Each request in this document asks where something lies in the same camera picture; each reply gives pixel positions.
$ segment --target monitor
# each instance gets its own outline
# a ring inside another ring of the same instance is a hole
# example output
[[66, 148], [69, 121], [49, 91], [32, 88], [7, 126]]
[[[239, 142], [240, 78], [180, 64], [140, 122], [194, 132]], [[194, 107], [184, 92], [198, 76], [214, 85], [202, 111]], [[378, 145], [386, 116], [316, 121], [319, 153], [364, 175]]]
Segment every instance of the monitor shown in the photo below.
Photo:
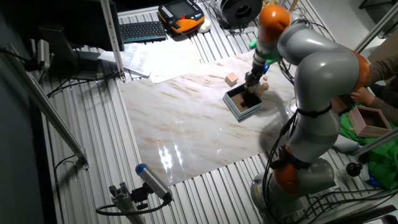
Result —
[[[120, 51], [124, 50], [116, 5], [109, 6]], [[22, 37], [46, 40], [54, 53], [49, 75], [76, 77], [82, 70], [96, 70], [99, 54], [77, 54], [74, 47], [88, 45], [112, 51], [100, 0], [1, 1], [6, 23]]]

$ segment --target orange controller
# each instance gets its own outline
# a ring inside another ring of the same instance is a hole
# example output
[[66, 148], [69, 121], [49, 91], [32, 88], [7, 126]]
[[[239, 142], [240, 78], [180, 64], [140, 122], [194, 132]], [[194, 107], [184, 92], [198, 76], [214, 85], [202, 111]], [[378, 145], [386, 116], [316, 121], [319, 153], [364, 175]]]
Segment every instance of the orange controller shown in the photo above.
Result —
[[205, 20], [203, 11], [191, 0], [177, 0], [161, 5], [158, 14], [166, 27], [170, 26], [178, 33], [196, 29]]

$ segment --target box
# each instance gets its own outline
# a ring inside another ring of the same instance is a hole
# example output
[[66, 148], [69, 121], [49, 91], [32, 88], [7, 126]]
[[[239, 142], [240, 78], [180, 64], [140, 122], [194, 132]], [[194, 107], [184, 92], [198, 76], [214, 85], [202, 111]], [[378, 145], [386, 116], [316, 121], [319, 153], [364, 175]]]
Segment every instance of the box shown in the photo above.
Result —
[[359, 137], [377, 138], [391, 131], [390, 124], [379, 109], [355, 106], [348, 118]]
[[331, 99], [331, 107], [339, 115], [348, 112], [355, 105], [355, 101], [348, 95], [340, 95]]
[[252, 115], [262, 105], [259, 96], [248, 93], [244, 84], [226, 92], [223, 101], [239, 122]]

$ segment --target pink box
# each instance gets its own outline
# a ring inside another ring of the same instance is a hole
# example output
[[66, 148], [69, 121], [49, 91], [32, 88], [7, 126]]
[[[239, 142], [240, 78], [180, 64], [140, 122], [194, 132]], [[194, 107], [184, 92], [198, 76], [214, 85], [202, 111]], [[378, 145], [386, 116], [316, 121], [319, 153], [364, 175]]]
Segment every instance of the pink box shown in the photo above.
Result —
[[379, 109], [355, 106], [348, 118], [359, 137], [377, 138], [391, 131], [390, 124]]

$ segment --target spool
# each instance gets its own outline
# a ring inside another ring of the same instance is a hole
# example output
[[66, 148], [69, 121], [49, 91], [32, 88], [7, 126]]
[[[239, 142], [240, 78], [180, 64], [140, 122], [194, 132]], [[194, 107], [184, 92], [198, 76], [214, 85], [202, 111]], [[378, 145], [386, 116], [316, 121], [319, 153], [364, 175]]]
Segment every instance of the spool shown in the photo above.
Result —
[[245, 28], [259, 15], [262, 0], [220, 0], [216, 8], [225, 29]]

